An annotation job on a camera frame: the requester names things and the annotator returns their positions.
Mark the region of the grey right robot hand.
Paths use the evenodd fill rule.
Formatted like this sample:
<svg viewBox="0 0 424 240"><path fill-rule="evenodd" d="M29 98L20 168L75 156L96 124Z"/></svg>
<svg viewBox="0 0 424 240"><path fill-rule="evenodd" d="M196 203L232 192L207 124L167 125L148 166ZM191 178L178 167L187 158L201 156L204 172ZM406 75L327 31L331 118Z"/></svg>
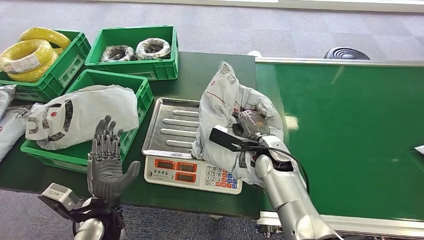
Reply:
<svg viewBox="0 0 424 240"><path fill-rule="evenodd" d="M232 126L232 130L236 136L256 140L271 133L265 118L256 110L247 109L234 112L233 116L236 124Z"/></svg>

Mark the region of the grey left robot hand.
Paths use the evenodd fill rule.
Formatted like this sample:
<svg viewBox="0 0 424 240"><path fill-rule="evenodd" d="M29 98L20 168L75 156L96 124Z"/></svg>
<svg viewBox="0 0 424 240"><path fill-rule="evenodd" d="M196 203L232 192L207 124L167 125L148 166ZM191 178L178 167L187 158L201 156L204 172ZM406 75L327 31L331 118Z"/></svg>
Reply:
<svg viewBox="0 0 424 240"><path fill-rule="evenodd" d="M97 124L88 153L88 190L95 198L115 200L122 196L127 187L137 179L141 162L130 163L123 172L121 161L122 129L114 133L116 121L106 115Z"/></svg>

